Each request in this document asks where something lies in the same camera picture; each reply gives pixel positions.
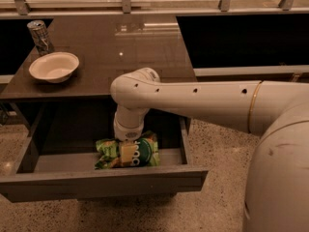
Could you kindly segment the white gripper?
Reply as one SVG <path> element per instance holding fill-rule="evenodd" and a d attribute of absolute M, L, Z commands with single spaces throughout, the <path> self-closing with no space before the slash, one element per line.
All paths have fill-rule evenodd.
<path fill-rule="evenodd" d="M 135 144 L 144 128 L 144 118 L 148 108 L 126 108 L 118 105 L 114 116 L 115 137 L 121 141 L 119 145 L 120 159 L 123 165 L 129 165 L 135 152 Z"/>

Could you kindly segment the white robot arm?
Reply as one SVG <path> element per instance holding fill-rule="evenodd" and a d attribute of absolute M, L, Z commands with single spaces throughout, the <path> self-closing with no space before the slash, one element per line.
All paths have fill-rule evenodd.
<path fill-rule="evenodd" d="M 248 170 L 243 232 L 309 232 L 309 84 L 278 81 L 164 83 L 150 68 L 110 87 L 118 139 L 140 136 L 158 109 L 257 135 Z"/>

